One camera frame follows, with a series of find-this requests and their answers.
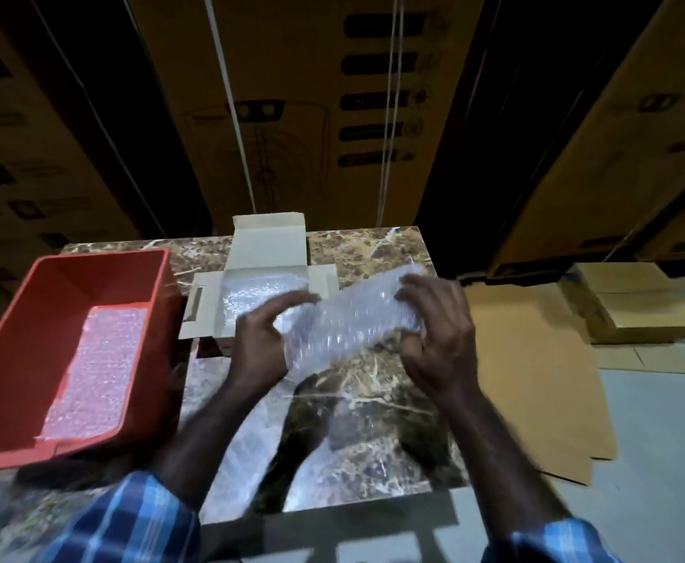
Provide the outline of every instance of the hand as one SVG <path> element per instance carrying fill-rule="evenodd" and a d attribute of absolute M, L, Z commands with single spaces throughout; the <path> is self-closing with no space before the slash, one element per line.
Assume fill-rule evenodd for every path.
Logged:
<path fill-rule="evenodd" d="M 282 336 L 272 323 L 288 308 L 316 302 L 319 295 L 293 290 L 239 316 L 228 381 L 257 399 L 266 395 L 288 373 Z"/>
<path fill-rule="evenodd" d="M 426 335 L 403 332 L 400 358 L 413 382 L 442 410 L 481 396 L 475 325 L 460 284 L 408 274 L 396 298 L 423 318 Z"/>

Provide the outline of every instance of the shirt sleeve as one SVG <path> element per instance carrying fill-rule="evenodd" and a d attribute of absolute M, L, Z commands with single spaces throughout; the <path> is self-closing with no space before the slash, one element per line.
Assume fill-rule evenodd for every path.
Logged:
<path fill-rule="evenodd" d="M 40 551 L 37 563 L 192 563 L 197 514 L 149 472 L 133 472 L 97 498 Z"/>
<path fill-rule="evenodd" d="M 553 561 L 554 563 L 621 563 L 585 520 L 568 518 L 532 533 L 516 531 L 508 540 L 494 540 L 481 563 Z"/>

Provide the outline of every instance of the plastic bin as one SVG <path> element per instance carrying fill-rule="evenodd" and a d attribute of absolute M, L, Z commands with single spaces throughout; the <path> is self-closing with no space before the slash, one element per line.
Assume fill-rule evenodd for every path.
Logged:
<path fill-rule="evenodd" d="M 38 259 L 0 321 L 0 469 L 147 438 L 169 397 L 182 308 L 166 249 Z M 144 303 L 147 317 L 119 425 L 86 439 L 37 440 L 93 306 Z"/>

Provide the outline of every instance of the bubble wrap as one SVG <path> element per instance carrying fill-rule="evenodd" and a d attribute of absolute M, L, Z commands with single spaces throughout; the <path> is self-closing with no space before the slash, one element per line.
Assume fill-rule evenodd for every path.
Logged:
<path fill-rule="evenodd" d="M 394 330 L 420 330 L 421 318 L 394 295 L 400 289 L 400 277 L 422 272 L 421 265 L 404 265 L 353 284 L 316 305 L 301 306 L 297 320 L 283 336 L 290 377 L 300 381 L 327 369 Z"/>
<path fill-rule="evenodd" d="M 118 426 L 146 316 L 146 308 L 90 310 L 66 388 L 38 438 L 90 438 Z"/>
<path fill-rule="evenodd" d="M 251 312 L 278 294 L 290 290 L 308 290 L 308 288 L 308 277 L 304 278 L 291 273 L 223 279 L 220 286 L 224 320 L 222 336 L 227 338 L 236 334 L 236 320 L 241 314 Z M 273 323 L 277 331 L 290 330 L 298 312 L 300 312 L 299 308 L 290 308 L 278 316 Z"/>

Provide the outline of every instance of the marble table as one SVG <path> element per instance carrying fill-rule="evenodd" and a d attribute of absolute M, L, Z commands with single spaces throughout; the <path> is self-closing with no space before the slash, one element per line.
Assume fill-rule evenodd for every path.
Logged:
<path fill-rule="evenodd" d="M 433 267 L 416 227 L 311 232 L 310 264 L 337 265 L 340 287 L 408 263 Z M 183 293 L 221 270 L 232 237 L 68 245 L 66 253 L 168 248 Z M 229 359 L 192 343 L 180 421 L 222 383 Z M 136 465 L 134 455 L 0 472 L 0 553 L 30 553 Z M 407 378 L 396 340 L 297 385 L 278 384 L 228 448 L 203 523 L 450 488 L 466 473 L 444 421 Z"/>

